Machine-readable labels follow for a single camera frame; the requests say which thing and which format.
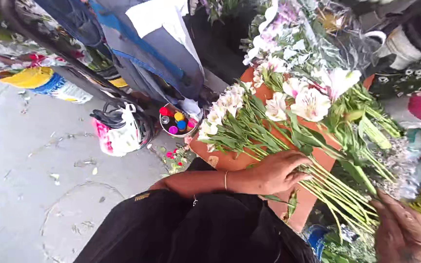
white fabric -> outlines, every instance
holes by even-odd
[[[185,46],[199,64],[202,75],[204,75],[201,61],[183,21],[183,16],[187,14],[187,0],[150,0],[135,5],[126,11],[126,15],[131,20],[140,38],[160,27],[165,28],[174,39]]]

person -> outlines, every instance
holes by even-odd
[[[313,263],[312,249],[257,194],[309,179],[296,151],[252,168],[222,172],[202,159],[115,206],[75,263]],[[421,215],[382,191],[371,202],[380,226],[380,263],[421,262]]]

gold bangle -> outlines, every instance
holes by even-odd
[[[227,174],[228,171],[225,172],[225,190],[227,190]]]

pink alstroemeria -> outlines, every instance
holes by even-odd
[[[295,104],[290,109],[296,115],[312,122],[319,122],[327,115],[331,101],[328,96],[321,94],[317,89],[302,90],[295,98]]]

yellow cap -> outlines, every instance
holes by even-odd
[[[0,79],[20,88],[37,88],[46,84],[53,76],[54,71],[49,67],[33,67],[24,69],[14,76]]]
[[[181,112],[176,112],[176,113],[175,113],[175,120],[176,120],[177,122],[179,122],[179,121],[183,121],[183,120],[184,120],[184,115],[183,115],[183,113],[181,113]]]

